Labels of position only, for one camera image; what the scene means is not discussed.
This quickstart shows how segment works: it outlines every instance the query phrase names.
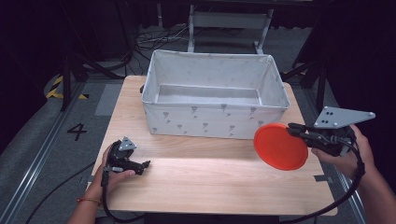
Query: wooden table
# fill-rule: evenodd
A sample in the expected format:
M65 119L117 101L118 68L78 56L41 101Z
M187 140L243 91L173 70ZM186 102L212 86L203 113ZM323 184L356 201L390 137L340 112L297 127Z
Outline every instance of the wooden table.
M314 178L323 171L312 153L302 168L280 171L260 159L252 140L150 134L139 92L145 80L125 78L93 168L94 174L106 148L124 136L137 144L131 161L151 161L143 175L108 195L111 210L306 215L333 202L328 183ZM285 87L290 109L281 122L304 123L290 85Z

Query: human arm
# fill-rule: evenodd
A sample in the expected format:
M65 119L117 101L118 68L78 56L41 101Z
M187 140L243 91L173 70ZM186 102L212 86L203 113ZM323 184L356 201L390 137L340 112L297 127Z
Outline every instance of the human arm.
M373 223L396 223L396 198L387 181L375 167L373 152L369 140L355 126L351 125L357 137L361 158L365 164L365 174L358 187L367 221ZM333 157L325 152L312 148L312 152L321 161L333 164L343 175L352 179L357 168L357 159L353 152L343 157Z
M102 163L96 170L93 177L93 181L90 186L85 191L81 198L88 198L100 202L102 198L102 174L103 168L106 166L107 154L111 149L111 145L106 149L103 154ZM133 170L124 171L121 173L109 173L107 193L111 192L121 181L127 179L128 177L134 175ZM82 201L80 202L76 209L74 210L72 216L67 221L68 224L79 224L79 223L94 223L96 219L96 209L98 204L93 201Z

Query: white fabric bin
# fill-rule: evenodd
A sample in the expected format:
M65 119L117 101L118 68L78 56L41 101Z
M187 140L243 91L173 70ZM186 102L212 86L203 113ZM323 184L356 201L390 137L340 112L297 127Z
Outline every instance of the white fabric bin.
M274 58L155 50L142 101L152 134L253 139L290 107Z

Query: red frisbee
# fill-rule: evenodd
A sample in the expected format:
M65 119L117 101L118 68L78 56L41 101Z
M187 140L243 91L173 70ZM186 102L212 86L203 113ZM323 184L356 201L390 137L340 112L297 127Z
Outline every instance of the red frisbee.
M263 161L279 170L296 170L308 158L303 139L291 136L280 123L260 127L254 135L254 147Z

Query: bracelet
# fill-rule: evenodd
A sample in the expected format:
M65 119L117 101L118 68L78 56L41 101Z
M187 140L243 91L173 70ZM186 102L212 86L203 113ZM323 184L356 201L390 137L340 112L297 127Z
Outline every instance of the bracelet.
M97 203L98 206L100 205L100 201L98 201L96 199L93 199L93 198L83 198L83 197L81 197L81 198L76 198L76 201L77 201L77 203L88 201L88 202Z

